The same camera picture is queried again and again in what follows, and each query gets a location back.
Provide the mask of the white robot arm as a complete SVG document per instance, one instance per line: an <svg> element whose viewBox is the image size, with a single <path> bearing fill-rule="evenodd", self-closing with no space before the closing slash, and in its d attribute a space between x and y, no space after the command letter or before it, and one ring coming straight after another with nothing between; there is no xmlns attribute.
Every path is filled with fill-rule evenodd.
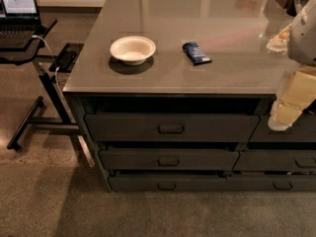
<svg viewBox="0 0 316 237"><path fill-rule="evenodd" d="M293 21L270 39L267 49L287 50L288 57L299 64L282 77L268 121L270 129L285 131L316 100L316 0L300 7Z"/></svg>

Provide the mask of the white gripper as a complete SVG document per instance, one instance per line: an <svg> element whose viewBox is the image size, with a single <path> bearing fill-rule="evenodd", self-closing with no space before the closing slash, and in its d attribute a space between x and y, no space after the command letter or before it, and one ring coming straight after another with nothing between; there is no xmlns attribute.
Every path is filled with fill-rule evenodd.
<svg viewBox="0 0 316 237"><path fill-rule="evenodd" d="M316 67L300 66L290 77L278 105L273 105L268 126L285 131L296 122L302 111L316 99Z"/></svg>

